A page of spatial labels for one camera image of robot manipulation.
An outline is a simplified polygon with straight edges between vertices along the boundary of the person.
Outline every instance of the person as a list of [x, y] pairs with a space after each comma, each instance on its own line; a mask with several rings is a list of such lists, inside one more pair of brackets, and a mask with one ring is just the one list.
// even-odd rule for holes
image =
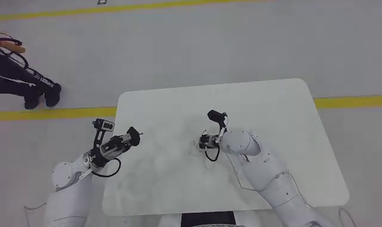
[[[0, 47], [11, 51], [7, 53], [0, 48], [0, 94], [24, 97], [25, 109], [36, 108], [40, 97], [44, 95], [46, 105], [54, 107], [60, 101], [61, 85], [29, 67], [26, 59], [18, 53], [23, 52], [20, 41], [0, 38]], [[13, 58], [13, 55], [21, 58], [24, 64]]]

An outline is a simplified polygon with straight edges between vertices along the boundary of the black cable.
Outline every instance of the black cable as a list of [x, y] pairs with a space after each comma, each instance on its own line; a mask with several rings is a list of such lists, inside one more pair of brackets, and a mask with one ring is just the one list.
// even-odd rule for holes
[[95, 176], [103, 177], [103, 178], [108, 178], [108, 177], [112, 177], [112, 176], [114, 176], [116, 173], [119, 172], [119, 169], [121, 169], [121, 164], [122, 164], [122, 163], [121, 163], [121, 160], [119, 160], [117, 157], [114, 158], [114, 159], [118, 161], [119, 166], [118, 166], [118, 169], [117, 169], [113, 174], [110, 174], [110, 175], [105, 176], [105, 175], [102, 175], [102, 174], [95, 173], [94, 171], [92, 171], [92, 174], [95, 175]]
[[15, 43], [18, 46], [23, 45], [21, 41], [17, 39], [12, 39], [12, 38], [0, 38], [0, 41], [9, 41], [9, 42]]
[[217, 154], [216, 154], [216, 157], [215, 159], [211, 159], [208, 154], [207, 154], [207, 149], [204, 150], [204, 153], [205, 153], [205, 156], [212, 162], [216, 162], [217, 161], [217, 158], [219, 157], [219, 154], [220, 154], [220, 147], [217, 146]]

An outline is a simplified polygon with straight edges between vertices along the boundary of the black base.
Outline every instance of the black base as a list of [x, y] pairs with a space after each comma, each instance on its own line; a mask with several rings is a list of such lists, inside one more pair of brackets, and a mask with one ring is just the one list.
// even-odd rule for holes
[[207, 224], [235, 225], [236, 220], [232, 211], [187, 213], [181, 215], [181, 227]]

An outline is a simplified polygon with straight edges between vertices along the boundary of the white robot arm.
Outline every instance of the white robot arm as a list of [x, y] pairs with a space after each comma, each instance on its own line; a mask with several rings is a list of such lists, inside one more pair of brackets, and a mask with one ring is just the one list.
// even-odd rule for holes
[[208, 148], [217, 148], [233, 154], [255, 191], [273, 208], [285, 227], [334, 227], [315, 208], [308, 205], [300, 195], [294, 178], [287, 168], [270, 150], [257, 140], [257, 137], [244, 130], [227, 130], [227, 115], [211, 110], [208, 118], [220, 126], [218, 135], [204, 134], [199, 139], [199, 148], [206, 156]]
[[[116, 174], [121, 167], [116, 157], [140, 142], [141, 134], [130, 127], [125, 135], [114, 136], [102, 145], [105, 132], [113, 131], [114, 123], [97, 119], [93, 125], [97, 134], [92, 150], [80, 155], [75, 162], [61, 162], [54, 168], [52, 181], [56, 192], [47, 201], [45, 227], [83, 227], [91, 208], [93, 175], [111, 177]], [[109, 176], [99, 174], [113, 159], [119, 162], [117, 171]]]

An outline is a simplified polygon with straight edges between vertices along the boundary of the leg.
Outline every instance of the leg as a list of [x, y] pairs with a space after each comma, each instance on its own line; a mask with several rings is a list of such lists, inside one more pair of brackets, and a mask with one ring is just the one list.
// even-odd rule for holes
[[24, 97], [25, 109], [34, 109], [39, 104], [41, 93], [29, 84], [23, 82], [15, 82], [0, 77], [0, 94], [13, 94]]
[[45, 94], [48, 107], [53, 107], [60, 101], [61, 86], [37, 71], [21, 67], [14, 60], [3, 55], [0, 55], [0, 66], [0, 76], [35, 84], [36, 88]]

